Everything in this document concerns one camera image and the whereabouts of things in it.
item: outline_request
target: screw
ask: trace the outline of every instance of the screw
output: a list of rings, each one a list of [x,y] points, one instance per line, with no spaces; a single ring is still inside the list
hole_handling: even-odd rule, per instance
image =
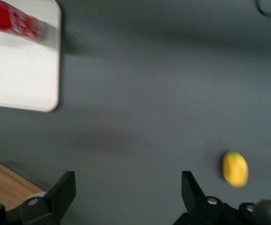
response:
[[[249,212],[253,212],[253,205],[247,205],[247,206],[246,206],[246,209],[247,209]]]
[[[35,199],[30,200],[27,204],[28,204],[29,206],[32,206],[32,205],[37,204],[37,202],[38,202],[38,199],[35,198]]]
[[[217,202],[217,200],[215,198],[208,198],[207,202],[209,204],[211,204],[211,205],[217,205],[218,204],[218,202]]]

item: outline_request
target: gray table surface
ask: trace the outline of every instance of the gray table surface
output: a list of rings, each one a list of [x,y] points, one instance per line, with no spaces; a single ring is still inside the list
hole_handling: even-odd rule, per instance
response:
[[[42,188],[74,170],[62,224],[170,225],[183,170],[236,208],[271,199],[271,18],[252,0],[58,2],[60,104],[0,108],[0,162]],[[244,188],[222,179],[226,149]]]

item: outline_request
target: white board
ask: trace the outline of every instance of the white board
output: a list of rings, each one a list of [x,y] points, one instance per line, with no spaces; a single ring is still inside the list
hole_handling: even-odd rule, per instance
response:
[[[5,0],[48,24],[39,43],[0,32],[0,106],[50,112],[58,104],[61,10],[55,0]]]

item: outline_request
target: red bottle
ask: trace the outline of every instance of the red bottle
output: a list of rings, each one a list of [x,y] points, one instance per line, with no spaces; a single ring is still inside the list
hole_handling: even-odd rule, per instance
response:
[[[30,40],[40,40],[44,34],[44,25],[44,22],[0,1],[0,31]]]

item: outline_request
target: yellow ball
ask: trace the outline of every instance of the yellow ball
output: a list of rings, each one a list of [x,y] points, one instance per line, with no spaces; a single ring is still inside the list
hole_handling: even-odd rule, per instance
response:
[[[222,160],[223,175],[226,181],[234,187],[243,187],[248,181],[248,165],[244,157],[236,152],[229,151]]]

